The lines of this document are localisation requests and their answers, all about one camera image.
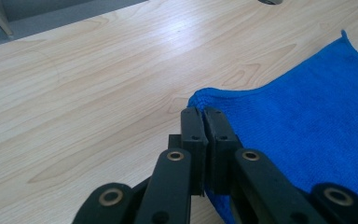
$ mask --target blue cloth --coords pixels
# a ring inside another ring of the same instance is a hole
[[[358,194],[358,52],[345,32],[264,87],[203,89],[188,105],[221,109],[243,145],[267,154],[296,187],[333,182]],[[228,197],[207,194],[234,223]]]

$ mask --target wood grain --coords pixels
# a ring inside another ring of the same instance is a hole
[[[0,223],[71,223],[151,175],[204,87],[266,85],[340,37],[358,0],[151,0],[0,46]],[[192,223],[222,223],[206,199]]]

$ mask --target light wood surface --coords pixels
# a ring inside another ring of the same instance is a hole
[[[358,49],[358,1],[151,0],[1,45],[0,223],[71,223],[151,175],[194,91],[263,86],[341,29]],[[222,220],[196,197],[192,223]]]

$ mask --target wooden table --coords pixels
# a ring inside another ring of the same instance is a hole
[[[194,91],[266,85],[341,29],[358,49],[358,1],[151,0],[1,45],[0,223],[71,223],[151,175]]]

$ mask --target microfiber towel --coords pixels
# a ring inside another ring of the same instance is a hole
[[[332,182],[358,194],[358,52],[345,32],[264,87],[202,89],[188,106],[221,109],[244,147],[263,151],[297,188]],[[234,223],[228,196],[207,195]]]

